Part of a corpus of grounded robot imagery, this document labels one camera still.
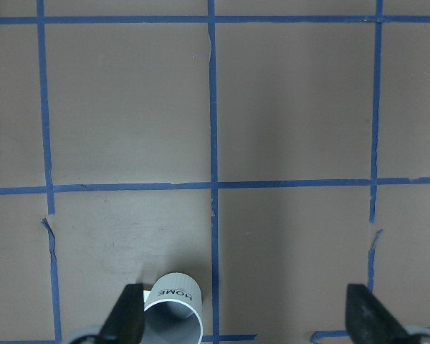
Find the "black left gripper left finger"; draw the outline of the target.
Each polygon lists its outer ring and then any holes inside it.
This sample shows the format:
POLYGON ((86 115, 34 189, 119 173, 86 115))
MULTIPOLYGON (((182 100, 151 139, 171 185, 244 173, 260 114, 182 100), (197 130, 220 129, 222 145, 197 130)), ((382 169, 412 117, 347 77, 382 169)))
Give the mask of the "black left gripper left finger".
POLYGON ((144 328, 143 285, 128 284, 100 329, 100 343, 141 343, 144 328))

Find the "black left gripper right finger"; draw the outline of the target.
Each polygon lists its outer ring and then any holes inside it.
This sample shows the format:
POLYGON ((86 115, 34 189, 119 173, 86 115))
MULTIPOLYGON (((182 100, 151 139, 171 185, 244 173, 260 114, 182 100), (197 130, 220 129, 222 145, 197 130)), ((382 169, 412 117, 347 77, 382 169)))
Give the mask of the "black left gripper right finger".
POLYGON ((373 293, 362 284, 348 284, 345 328, 353 343, 397 343, 409 334, 373 293))

